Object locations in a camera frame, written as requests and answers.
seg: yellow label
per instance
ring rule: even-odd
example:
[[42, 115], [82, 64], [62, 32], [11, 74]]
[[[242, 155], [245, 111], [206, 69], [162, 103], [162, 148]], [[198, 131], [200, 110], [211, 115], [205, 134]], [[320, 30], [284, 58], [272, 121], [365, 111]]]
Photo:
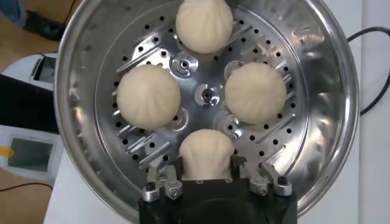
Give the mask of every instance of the yellow label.
[[15, 154], [15, 151], [13, 151], [11, 148], [0, 146], [0, 157], [9, 158], [12, 157], [13, 154]]

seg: center nut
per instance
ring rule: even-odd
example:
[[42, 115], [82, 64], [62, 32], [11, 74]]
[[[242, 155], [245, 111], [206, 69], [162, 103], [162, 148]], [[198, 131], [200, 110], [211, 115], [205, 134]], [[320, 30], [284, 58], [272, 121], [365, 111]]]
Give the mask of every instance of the center nut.
[[220, 101], [220, 88], [208, 84], [200, 84], [195, 90], [195, 101], [203, 107], [213, 107]]

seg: person's leg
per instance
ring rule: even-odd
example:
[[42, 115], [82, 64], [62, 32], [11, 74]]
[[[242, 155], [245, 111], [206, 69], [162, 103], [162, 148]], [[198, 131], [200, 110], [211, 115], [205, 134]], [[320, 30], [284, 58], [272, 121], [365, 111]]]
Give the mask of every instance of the person's leg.
[[26, 24], [26, 9], [18, 0], [0, 0], [0, 13], [18, 26]]
[[26, 11], [18, 0], [0, 0], [0, 13], [24, 30], [52, 41], [60, 41], [66, 25]]

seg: metal clamp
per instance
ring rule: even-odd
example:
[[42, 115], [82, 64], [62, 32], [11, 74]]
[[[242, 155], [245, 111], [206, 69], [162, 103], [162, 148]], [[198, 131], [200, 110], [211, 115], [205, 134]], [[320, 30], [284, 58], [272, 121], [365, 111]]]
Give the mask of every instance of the metal clamp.
[[150, 167], [147, 173], [147, 183], [142, 188], [142, 199], [145, 202], [154, 202], [160, 199], [160, 187], [157, 186], [157, 168]]
[[249, 163], [244, 163], [240, 166], [240, 173], [249, 178], [249, 189], [255, 194], [260, 196], [267, 196], [269, 180], [266, 177], [262, 177], [257, 169], [251, 169]]
[[180, 198], [183, 194], [183, 183], [177, 179], [176, 168], [173, 165], [168, 166], [165, 170], [165, 175], [165, 195], [171, 200]]
[[259, 164], [260, 173], [266, 175], [274, 184], [274, 194], [279, 196], [290, 196], [293, 194], [293, 186], [288, 181], [287, 177], [280, 176], [279, 173], [271, 165], [266, 163]]

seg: steamer basket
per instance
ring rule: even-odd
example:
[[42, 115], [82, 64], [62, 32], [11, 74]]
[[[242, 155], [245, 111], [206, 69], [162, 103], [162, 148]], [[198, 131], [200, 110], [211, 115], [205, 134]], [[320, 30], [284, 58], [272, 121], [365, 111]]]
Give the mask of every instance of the steamer basket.
[[[227, 2], [233, 35], [211, 55], [192, 54], [181, 44], [175, 33], [181, 1], [84, 0], [66, 31], [55, 83], [63, 141], [92, 190], [131, 222], [138, 222], [146, 167], [162, 171], [183, 139], [200, 128], [224, 132], [238, 155], [268, 161], [286, 174], [299, 215], [321, 199], [347, 159], [358, 84], [329, 9], [320, 0]], [[227, 77], [250, 61], [268, 63], [286, 82], [286, 105], [267, 124], [238, 121], [224, 102]], [[121, 77], [145, 64], [168, 69], [182, 92], [177, 117], [155, 132], [128, 124], [116, 104]]]

